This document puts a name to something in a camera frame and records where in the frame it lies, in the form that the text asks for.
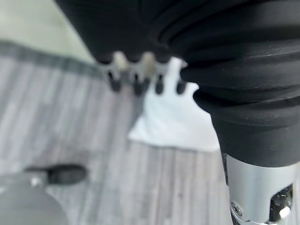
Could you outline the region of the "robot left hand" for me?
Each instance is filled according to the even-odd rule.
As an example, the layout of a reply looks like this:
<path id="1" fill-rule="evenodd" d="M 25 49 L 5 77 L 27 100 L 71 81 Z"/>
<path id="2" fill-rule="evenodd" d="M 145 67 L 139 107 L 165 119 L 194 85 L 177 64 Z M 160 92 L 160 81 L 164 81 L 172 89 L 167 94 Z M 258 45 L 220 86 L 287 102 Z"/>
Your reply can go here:
<path id="1" fill-rule="evenodd" d="M 297 0 L 59 0 L 93 56 L 101 26 L 136 27 L 187 66 L 211 115 L 235 225 L 287 225 L 300 162 Z"/>

